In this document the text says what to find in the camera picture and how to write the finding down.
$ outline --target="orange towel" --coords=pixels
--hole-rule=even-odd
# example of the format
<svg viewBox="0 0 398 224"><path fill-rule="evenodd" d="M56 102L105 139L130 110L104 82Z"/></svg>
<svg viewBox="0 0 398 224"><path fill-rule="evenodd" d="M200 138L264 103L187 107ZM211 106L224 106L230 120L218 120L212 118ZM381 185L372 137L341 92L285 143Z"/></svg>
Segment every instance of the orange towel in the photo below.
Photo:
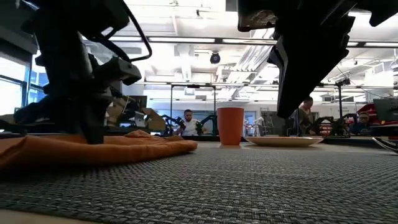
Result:
<svg viewBox="0 0 398 224"><path fill-rule="evenodd" d="M179 136L160 138L143 131L105 136L89 145L79 135L26 136L0 140L0 169L67 165L103 166L148 161L194 151L197 143Z"/></svg>

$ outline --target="person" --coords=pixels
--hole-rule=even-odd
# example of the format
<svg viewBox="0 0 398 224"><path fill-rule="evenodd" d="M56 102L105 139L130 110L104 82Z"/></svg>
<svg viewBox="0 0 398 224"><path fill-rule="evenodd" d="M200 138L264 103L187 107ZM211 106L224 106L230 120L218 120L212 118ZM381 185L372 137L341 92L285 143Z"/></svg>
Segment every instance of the person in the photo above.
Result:
<svg viewBox="0 0 398 224"><path fill-rule="evenodd" d="M307 132L307 128L313 123L313 118L311 114L312 105L313 105L313 99L311 96L308 96L304 99L303 105L301 105L292 114L291 118L294 120L292 128L293 133L297 133L297 123L298 123L301 134L315 134L315 132L312 130Z"/></svg>
<svg viewBox="0 0 398 224"><path fill-rule="evenodd" d="M349 127L350 133L353 134L369 133L371 131L369 114L367 112L360 112L358 118L359 118L358 123L350 125Z"/></svg>
<svg viewBox="0 0 398 224"><path fill-rule="evenodd" d="M184 128L179 127L176 131L176 134L181 134L183 136L197 136L198 135L198 130L197 130L197 123L199 121L195 118L193 118L192 115L192 110L187 109L184 111Z"/></svg>

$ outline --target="white plate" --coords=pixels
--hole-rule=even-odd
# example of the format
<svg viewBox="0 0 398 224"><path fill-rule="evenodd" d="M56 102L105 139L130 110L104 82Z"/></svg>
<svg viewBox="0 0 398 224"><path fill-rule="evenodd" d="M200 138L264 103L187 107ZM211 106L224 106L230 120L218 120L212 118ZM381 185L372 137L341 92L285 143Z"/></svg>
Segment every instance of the white plate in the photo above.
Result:
<svg viewBox="0 0 398 224"><path fill-rule="evenodd" d="M308 147L312 144L320 143L323 138L307 137L244 137L251 143L258 146L274 147Z"/></svg>

